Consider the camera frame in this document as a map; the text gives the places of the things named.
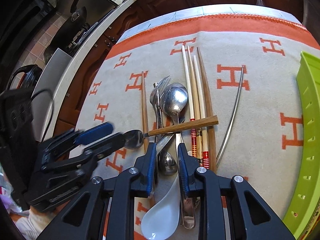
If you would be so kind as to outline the person left forearm sleeve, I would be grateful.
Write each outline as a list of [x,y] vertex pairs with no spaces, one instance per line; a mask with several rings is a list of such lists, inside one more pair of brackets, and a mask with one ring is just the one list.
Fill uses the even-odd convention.
[[37,239],[55,216],[53,212],[41,213],[31,206],[29,216],[19,218],[16,227],[25,239]]

